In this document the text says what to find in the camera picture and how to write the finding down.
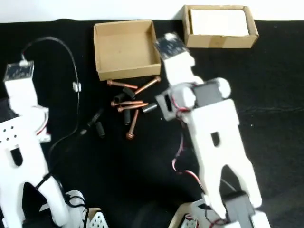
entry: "open cardboard box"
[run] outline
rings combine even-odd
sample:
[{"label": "open cardboard box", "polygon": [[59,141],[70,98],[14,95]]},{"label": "open cardboard box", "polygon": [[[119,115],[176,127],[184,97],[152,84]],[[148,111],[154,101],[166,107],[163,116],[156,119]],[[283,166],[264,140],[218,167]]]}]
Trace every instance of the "open cardboard box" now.
[{"label": "open cardboard box", "polygon": [[95,24],[95,63],[100,80],[159,75],[161,60],[155,41],[151,20]]},{"label": "open cardboard box", "polygon": [[[192,32],[190,10],[243,10],[246,17],[249,35],[247,36],[219,36],[219,35],[194,35]],[[184,35],[188,48],[251,48],[258,38],[257,27],[247,6],[239,5],[185,5],[184,6]]]}]

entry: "white wall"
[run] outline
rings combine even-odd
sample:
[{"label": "white wall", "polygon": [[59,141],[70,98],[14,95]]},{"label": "white wall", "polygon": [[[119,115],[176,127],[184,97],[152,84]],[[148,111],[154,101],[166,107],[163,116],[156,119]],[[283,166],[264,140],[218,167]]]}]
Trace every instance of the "white wall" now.
[{"label": "white wall", "polygon": [[256,20],[304,20],[301,0],[1,0],[0,22],[181,19],[184,4],[248,5]]}]

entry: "copper bolt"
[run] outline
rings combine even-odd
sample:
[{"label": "copper bolt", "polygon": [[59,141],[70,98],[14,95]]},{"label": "copper bolt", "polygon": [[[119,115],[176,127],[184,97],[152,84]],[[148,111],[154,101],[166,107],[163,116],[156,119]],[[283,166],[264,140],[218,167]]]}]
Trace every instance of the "copper bolt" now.
[{"label": "copper bolt", "polygon": [[136,104],[142,104],[143,101],[124,101],[121,103],[116,103],[115,101],[111,101],[111,106],[115,107],[117,105],[136,105]]},{"label": "copper bolt", "polygon": [[117,111],[118,112],[122,112],[124,109],[135,109],[135,108],[141,108],[141,107],[144,107],[144,106],[147,106],[149,103],[142,103],[142,104],[133,104],[133,105],[130,105],[130,106],[125,106],[125,107],[118,107],[117,108]]},{"label": "copper bolt", "polygon": [[128,87],[128,88],[132,88],[132,89],[137,89],[138,88],[138,86],[136,86],[136,85],[115,82],[115,81],[112,81],[112,80],[108,80],[107,84],[108,84],[108,86],[112,86],[113,85],[113,86]]},{"label": "copper bolt", "polygon": [[143,87],[139,88],[138,90],[136,90],[134,93],[135,94],[139,94],[142,90],[145,90],[146,88],[152,86],[153,84],[160,82],[161,81],[161,77],[156,76],[152,81],[148,82],[147,84],[145,84]]},{"label": "copper bolt", "polygon": [[135,124],[136,124],[137,116],[138,116],[138,109],[135,110],[135,114],[134,114],[134,117],[133,117],[133,120],[132,120],[132,123],[131,123],[130,130],[126,134],[126,138],[129,139],[129,140],[134,138],[133,131],[134,131],[134,127],[135,127]]}]

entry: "hole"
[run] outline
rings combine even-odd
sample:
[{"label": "hole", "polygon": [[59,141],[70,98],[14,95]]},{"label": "hole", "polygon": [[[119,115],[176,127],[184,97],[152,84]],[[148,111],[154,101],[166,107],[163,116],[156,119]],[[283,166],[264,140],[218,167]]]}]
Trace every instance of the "hole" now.
[{"label": "hole", "polygon": [[169,95],[168,95],[168,94],[165,95],[165,101],[166,101],[166,105],[167,105],[168,111],[169,111],[169,112],[172,112],[171,99],[169,98]]},{"label": "hole", "polygon": [[12,151],[10,151],[11,153],[11,156],[14,160],[14,163],[19,167],[20,165],[22,165],[23,163],[23,158],[22,158],[22,155],[21,155],[21,152],[19,150],[19,148],[16,148]]},{"label": "hole", "polygon": [[212,137],[212,141],[213,141],[213,145],[215,147],[219,146],[220,140],[219,140],[219,133],[218,132],[214,132],[211,134]]}]

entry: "white mounting plate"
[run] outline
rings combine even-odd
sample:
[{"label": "white mounting plate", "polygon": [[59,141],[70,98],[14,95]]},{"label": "white mounting plate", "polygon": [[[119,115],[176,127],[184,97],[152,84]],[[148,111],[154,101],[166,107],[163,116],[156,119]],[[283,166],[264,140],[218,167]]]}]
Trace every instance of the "white mounting plate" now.
[{"label": "white mounting plate", "polygon": [[102,212],[97,212],[90,221],[89,228],[109,228]]}]

